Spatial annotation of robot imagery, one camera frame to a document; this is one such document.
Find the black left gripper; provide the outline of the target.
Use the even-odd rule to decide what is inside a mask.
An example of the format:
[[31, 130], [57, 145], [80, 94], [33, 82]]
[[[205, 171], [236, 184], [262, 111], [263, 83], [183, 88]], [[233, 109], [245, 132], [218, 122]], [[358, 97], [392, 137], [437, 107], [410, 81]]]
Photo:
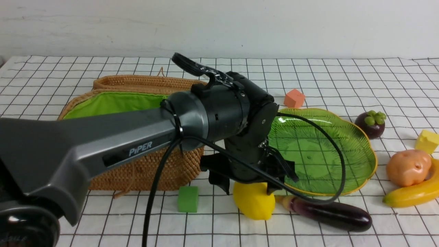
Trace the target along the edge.
[[[230, 71], [227, 75], [244, 86], [244, 94], [249, 100], [250, 110], [244, 130], [237, 136], [225, 139], [226, 150], [251, 166], [277, 178], [283, 184], [280, 186], [268, 181], [267, 195], [283, 190], [286, 186], [285, 178], [298, 182], [295, 162], [285, 160], [279, 150], [273, 147], [264, 147], [271, 124], [279, 109], [273, 96], [237, 72]], [[209, 183], [218, 186], [226, 195], [229, 195], [230, 180], [236, 178], [236, 165], [236, 161], [221, 153], [205, 155], [200, 159], [200, 169], [203, 172], [209, 171]]]

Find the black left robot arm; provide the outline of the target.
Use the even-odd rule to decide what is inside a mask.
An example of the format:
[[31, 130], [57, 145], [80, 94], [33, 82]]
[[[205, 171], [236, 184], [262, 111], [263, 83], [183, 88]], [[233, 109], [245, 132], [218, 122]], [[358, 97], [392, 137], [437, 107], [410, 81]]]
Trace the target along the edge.
[[158, 108], [61, 121], [1, 118], [1, 246], [54, 247], [59, 218], [75, 225], [92, 178], [167, 148], [191, 151], [224, 140], [226, 152], [202, 157], [210, 183], [267, 182], [266, 193], [297, 180], [268, 133], [273, 97], [236, 73], [193, 72], [210, 81], [175, 92]]

